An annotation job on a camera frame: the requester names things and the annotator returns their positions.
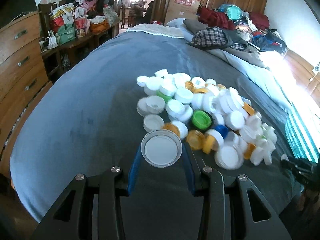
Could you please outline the large white jar lid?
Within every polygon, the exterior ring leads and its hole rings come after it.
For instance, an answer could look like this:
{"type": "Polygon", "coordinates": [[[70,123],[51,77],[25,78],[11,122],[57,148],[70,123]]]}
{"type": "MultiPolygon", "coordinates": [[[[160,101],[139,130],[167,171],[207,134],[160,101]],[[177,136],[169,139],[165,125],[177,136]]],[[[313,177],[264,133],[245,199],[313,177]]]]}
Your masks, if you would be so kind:
{"type": "Polygon", "coordinates": [[[182,142],[172,131],[159,129],[145,135],[140,145],[143,158],[153,167],[167,168],[182,155],[182,142]]]}

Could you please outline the amber yellow cap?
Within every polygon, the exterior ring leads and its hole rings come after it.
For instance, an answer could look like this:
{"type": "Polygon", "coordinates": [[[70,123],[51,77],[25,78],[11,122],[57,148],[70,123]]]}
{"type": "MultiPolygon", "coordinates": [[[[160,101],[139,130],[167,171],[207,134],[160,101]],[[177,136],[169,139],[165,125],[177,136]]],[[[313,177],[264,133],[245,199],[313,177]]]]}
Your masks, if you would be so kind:
{"type": "Polygon", "coordinates": [[[198,151],[202,150],[204,139],[205,137],[202,132],[193,129],[189,131],[185,140],[192,150],[198,151]]]}

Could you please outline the teal plastic laundry basket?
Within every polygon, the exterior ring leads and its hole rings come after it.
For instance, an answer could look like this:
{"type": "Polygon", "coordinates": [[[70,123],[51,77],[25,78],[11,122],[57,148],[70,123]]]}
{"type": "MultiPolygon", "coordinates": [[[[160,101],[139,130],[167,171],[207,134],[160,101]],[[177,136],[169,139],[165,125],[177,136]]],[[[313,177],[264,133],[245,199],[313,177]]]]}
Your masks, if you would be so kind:
{"type": "Polygon", "coordinates": [[[296,158],[319,160],[319,116],[292,105],[285,123],[285,135],[296,158]]]}

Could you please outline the green screw cap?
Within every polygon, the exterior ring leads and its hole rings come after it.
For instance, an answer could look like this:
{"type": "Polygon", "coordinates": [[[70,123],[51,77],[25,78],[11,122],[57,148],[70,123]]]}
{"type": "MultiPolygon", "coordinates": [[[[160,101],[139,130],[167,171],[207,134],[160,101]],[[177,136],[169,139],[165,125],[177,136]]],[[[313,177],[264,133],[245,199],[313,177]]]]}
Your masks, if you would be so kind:
{"type": "Polygon", "coordinates": [[[205,131],[212,125],[212,119],[208,113],[196,110],[191,118],[191,123],[196,129],[205,131]]]}

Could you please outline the blue bottle cap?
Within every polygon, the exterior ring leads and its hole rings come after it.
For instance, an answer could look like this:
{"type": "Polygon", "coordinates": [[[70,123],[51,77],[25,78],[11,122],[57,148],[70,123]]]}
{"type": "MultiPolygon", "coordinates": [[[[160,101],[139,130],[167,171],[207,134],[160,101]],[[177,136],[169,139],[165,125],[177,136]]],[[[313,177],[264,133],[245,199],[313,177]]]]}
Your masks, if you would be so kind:
{"type": "Polygon", "coordinates": [[[225,125],[217,125],[214,127],[214,129],[220,133],[220,135],[225,139],[227,137],[227,134],[229,132],[229,128],[225,125]]]}

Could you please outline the grey bed blanket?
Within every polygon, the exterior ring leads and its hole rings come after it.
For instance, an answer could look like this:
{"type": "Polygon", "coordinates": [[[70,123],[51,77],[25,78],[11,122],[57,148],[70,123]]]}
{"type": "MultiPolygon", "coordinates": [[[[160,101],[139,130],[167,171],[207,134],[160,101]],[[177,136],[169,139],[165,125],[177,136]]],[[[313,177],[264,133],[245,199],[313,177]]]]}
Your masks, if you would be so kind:
{"type": "Polygon", "coordinates": [[[249,176],[277,213],[299,192],[291,172],[280,165],[290,155],[285,137],[289,102],[268,70],[238,70],[182,38],[128,32],[105,42],[61,76],[24,123],[10,158],[17,195],[40,221],[78,173],[94,176],[134,153],[145,131],[137,102],[145,96],[141,75],[212,78],[251,100],[277,135],[270,166],[245,163],[249,176]]]}

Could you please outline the plaid shirt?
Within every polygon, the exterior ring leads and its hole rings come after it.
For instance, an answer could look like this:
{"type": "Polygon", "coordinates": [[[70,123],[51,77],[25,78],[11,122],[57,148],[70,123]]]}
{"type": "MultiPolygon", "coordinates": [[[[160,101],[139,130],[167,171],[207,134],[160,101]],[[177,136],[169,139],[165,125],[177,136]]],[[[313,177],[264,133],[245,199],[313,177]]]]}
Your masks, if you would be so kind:
{"type": "Polygon", "coordinates": [[[232,48],[243,51],[248,47],[247,41],[241,38],[238,31],[219,27],[198,31],[188,44],[202,50],[232,48]]]}

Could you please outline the red clothes pile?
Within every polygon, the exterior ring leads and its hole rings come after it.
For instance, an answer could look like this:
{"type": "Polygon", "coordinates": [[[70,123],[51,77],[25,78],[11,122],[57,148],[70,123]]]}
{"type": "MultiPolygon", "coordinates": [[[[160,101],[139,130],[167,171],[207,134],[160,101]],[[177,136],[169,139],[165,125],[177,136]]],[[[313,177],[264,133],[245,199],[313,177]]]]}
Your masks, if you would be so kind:
{"type": "Polygon", "coordinates": [[[200,6],[198,11],[198,20],[208,27],[219,27],[221,29],[234,30],[235,25],[223,12],[216,12],[207,7],[200,6]]]}

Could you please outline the wooden chest of drawers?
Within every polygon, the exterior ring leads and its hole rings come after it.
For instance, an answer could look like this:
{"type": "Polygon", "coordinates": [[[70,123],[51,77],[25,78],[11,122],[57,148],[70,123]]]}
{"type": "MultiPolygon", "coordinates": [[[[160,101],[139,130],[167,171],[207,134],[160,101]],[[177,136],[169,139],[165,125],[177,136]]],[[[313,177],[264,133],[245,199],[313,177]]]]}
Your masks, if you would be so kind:
{"type": "Polygon", "coordinates": [[[28,116],[52,86],[40,49],[40,17],[31,12],[1,29],[1,174],[28,116]]]}

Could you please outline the cardboard box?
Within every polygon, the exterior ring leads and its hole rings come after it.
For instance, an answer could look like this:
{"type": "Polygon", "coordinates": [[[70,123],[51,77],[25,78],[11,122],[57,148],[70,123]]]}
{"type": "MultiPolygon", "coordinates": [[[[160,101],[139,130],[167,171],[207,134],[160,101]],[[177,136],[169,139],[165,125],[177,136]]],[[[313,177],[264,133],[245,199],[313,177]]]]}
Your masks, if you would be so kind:
{"type": "Polygon", "coordinates": [[[201,0],[169,0],[164,25],[178,18],[197,19],[201,0]]]}

